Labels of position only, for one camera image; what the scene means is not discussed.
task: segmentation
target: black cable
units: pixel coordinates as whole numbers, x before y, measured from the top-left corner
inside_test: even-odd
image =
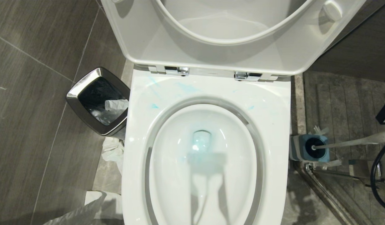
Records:
[[[380,163],[381,158],[383,157],[385,153],[385,145],[384,147],[380,150],[378,155],[376,156],[376,159],[373,162],[371,173],[370,173],[370,185],[372,188],[372,192],[378,203],[380,203],[381,206],[385,208],[385,202],[380,198],[380,196],[377,193],[377,187],[376,187],[376,169],[377,165]]]

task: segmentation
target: toilet brush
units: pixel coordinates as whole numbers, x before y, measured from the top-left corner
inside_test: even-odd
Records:
[[[368,137],[352,140],[352,141],[344,141],[344,142],[334,143],[334,144],[324,144],[319,146],[312,145],[312,150],[324,149],[324,148],[338,148],[338,147],[353,146],[353,145],[360,145],[360,144],[380,144],[380,143],[385,143],[385,131],[377,134],[373,134]]]

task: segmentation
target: tile grout line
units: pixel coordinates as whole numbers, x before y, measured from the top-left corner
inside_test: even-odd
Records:
[[[36,59],[35,57],[32,57],[30,54],[26,53],[25,51],[19,49],[17,46],[15,46],[14,44],[10,43],[9,41],[5,40],[3,37],[0,37],[0,40],[4,41],[5,43],[7,43],[8,45],[14,47],[16,50],[20,51],[21,53],[27,55],[28,57],[32,58],[33,60],[37,61],[38,63],[44,65],[45,67],[51,69],[52,71],[56,72],[57,74],[59,74],[60,76],[66,78],[67,80],[69,81],[72,81],[70,80],[68,77],[64,76],[63,74],[59,73],[58,71],[54,70],[53,68],[49,67],[48,65],[46,65],[45,63],[39,61],[38,59]]]
[[[37,194],[37,198],[36,198],[36,200],[35,200],[34,209],[33,209],[33,214],[32,214],[32,216],[31,216],[30,225],[32,225],[32,223],[33,223],[34,213],[35,213],[35,210],[36,210],[36,208],[37,208],[37,203],[38,203],[39,193],[41,192],[43,179],[44,179],[44,177],[45,177],[46,169],[48,168],[49,158],[51,157],[53,145],[55,144],[56,136],[58,135],[59,127],[60,127],[60,124],[61,124],[61,122],[62,122],[63,115],[65,114],[66,105],[67,105],[67,103],[65,103],[65,106],[63,107],[63,111],[62,111],[62,115],[61,115],[60,120],[59,120],[58,128],[56,128],[55,137],[53,138],[53,142],[52,142],[52,145],[51,145],[51,149],[50,149],[50,151],[49,151],[48,159],[47,159],[46,164],[45,164],[45,169],[44,169],[43,174],[42,174],[41,183],[39,184],[38,194]]]
[[[80,58],[80,62],[78,63],[77,70],[75,71],[75,74],[74,74],[74,78],[73,78],[73,81],[72,81],[73,83],[75,83],[75,78],[77,77],[78,70],[80,69],[81,62],[83,61],[84,53],[85,53],[85,50],[87,48],[89,38],[91,37],[91,33],[92,33],[93,28],[94,28],[96,19],[98,18],[99,10],[100,10],[100,7],[98,7],[98,11],[96,12],[94,22],[92,24],[91,30],[89,31],[87,41],[85,42],[85,45],[84,45],[84,48],[83,48],[83,53],[82,53],[81,58]]]
[[[98,4],[98,6],[101,6],[101,4],[99,4],[99,1],[98,0],[95,0],[96,4]]]

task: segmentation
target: wall tile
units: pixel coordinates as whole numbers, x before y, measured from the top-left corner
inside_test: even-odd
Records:
[[[95,0],[0,0],[0,36],[73,79],[98,9]]]
[[[70,86],[0,39],[0,224],[29,224]]]
[[[97,67],[105,67],[117,77],[121,77],[125,57],[121,52],[108,18],[99,11],[75,81],[81,79]]]
[[[43,224],[84,205],[85,193],[92,189],[103,140],[66,105],[32,225]]]

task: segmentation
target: metal bracket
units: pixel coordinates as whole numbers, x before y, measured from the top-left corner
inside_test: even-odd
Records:
[[[251,72],[234,72],[234,79],[236,81],[250,81],[250,82],[257,82],[257,81],[275,81],[277,80],[277,76],[274,76],[272,74],[262,74],[262,73],[251,73]]]

